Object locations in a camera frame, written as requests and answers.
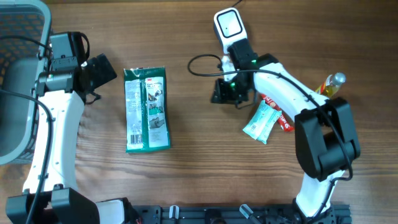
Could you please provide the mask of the light green plastic sachet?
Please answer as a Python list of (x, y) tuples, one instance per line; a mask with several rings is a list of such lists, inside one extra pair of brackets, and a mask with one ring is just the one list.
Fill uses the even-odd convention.
[(250, 122), (243, 128), (243, 131), (251, 138), (267, 144), (272, 128), (281, 115), (281, 111), (273, 109), (262, 100)]

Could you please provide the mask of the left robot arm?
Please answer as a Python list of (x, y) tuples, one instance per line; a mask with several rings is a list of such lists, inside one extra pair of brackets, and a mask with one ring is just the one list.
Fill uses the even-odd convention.
[(38, 107), (35, 149), (22, 195), (9, 197), (6, 215), (13, 223), (126, 223), (129, 202), (93, 202), (78, 192), (76, 140), (86, 96), (116, 78), (104, 55), (90, 58), (81, 32), (50, 36), (51, 61), (35, 80), (34, 96), (11, 93)]

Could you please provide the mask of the red Nescafe coffee stick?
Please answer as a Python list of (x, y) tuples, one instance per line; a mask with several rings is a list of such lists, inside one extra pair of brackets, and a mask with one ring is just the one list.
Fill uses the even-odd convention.
[[(277, 110), (277, 111), (282, 111), (282, 109), (279, 107), (279, 105), (272, 100), (270, 97), (268, 97), (265, 94), (261, 94), (261, 98), (266, 102), (267, 105), (269, 105), (271, 108)], [(285, 132), (291, 132), (294, 130), (294, 127), (289, 124), (287, 119), (283, 114), (278, 118), (277, 120), (278, 124), (281, 126), (281, 129), (283, 129)]]

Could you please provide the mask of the green 3M gloves package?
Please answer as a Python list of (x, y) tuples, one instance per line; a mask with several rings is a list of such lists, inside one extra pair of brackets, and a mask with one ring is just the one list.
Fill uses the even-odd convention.
[(124, 70), (126, 152), (149, 153), (171, 147), (164, 67)]

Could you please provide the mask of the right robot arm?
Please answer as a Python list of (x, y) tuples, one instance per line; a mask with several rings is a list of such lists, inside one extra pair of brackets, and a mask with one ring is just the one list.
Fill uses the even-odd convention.
[(239, 105), (250, 90), (271, 97), (295, 126), (295, 153), (304, 171), (295, 209), (306, 223), (326, 217), (335, 185), (352, 179), (352, 163), (361, 153), (350, 105), (310, 90), (275, 57), (255, 53), (246, 38), (221, 46), (226, 56), (212, 103)]

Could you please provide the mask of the yellow oil bottle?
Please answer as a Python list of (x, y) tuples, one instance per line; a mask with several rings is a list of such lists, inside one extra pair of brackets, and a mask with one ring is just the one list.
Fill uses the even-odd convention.
[(315, 92), (331, 98), (345, 82), (345, 74), (338, 72), (334, 75), (329, 75), (327, 79), (315, 90)]

